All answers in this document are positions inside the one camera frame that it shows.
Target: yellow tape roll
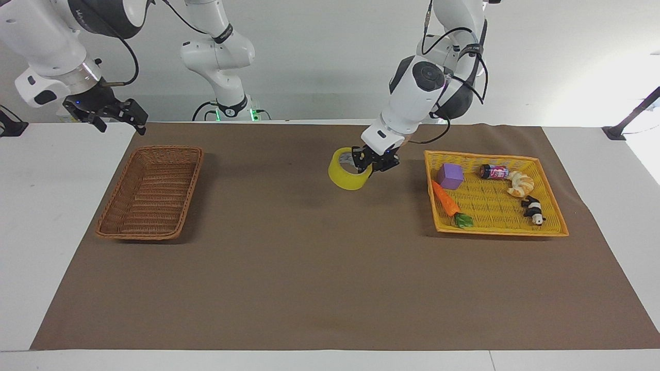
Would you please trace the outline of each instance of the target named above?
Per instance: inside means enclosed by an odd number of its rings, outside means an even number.
[[[357,191],[362,188],[364,184],[369,180],[371,173],[373,172],[372,165],[369,165],[367,170],[361,174],[351,174],[344,170],[341,167],[339,159],[344,153],[351,153],[351,149],[348,147],[338,149],[335,154],[332,156],[332,161],[330,161],[330,166],[328,167],[328,175],[330,179],[342,189],[347,191]]]

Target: orange carrot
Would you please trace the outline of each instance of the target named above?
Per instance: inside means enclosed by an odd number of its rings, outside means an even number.
[[[450,217],[453,217],[457,213],[461,212],[461,209],[456,205],[456,202],[451,199],[451,197],[445,192],[440,184],[435,181],[431,183],[433,185],[433,193],[435,193],[436,198],[442,204],[442,208],[445,209],[445,212]]]

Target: white table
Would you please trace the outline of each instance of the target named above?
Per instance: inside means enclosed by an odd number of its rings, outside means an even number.
[[[544,130],[660,328],[660,187],[626,143],[598,129]],[[0,370],[660,369],[660,350],[26,351],[132,134],[116,123],[105,134],[84,124],[34,124],[20,138],[0,139]]]

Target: toy carrot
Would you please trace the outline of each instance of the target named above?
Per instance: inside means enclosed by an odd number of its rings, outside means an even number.
[[[445,209],[445,213],[450,217],[454,217],[456,226],[459,228],[469,228],[475,226],[475,222],[469,215],[461,213],[461,208],[458,207],[456,202],[445,192],[440,184],[435,181],[431,183],[433,185],[433,193],[436,195],[438,201],[442,205],[442,208]]]

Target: yellow plastic basket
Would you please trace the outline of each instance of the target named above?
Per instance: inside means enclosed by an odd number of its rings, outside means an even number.
[[[532,237],[568,236],[568,227],[538,158],[424,151],[424,159],[428,194],[438,232]],[[436,179],[442,164],[456,164],[463,168],[465,181],[455,191],[448,189],[447,194],[456,201],[462,213],[474,219],[475,226],[472,228],[458,228],[454,219],[445,213],[433,194],[431,181]],[[485,164],[506,166],[511,171],[523,172],[534,179],[535,188],[531,196],[541,202],[543,216],[547,219],[542,226],[534,225],[530,218],[523,217],[525,211],[520,205],[521,199],[506,192],[511,187],[511,182],[484,180],[479,177],[479,167]]]

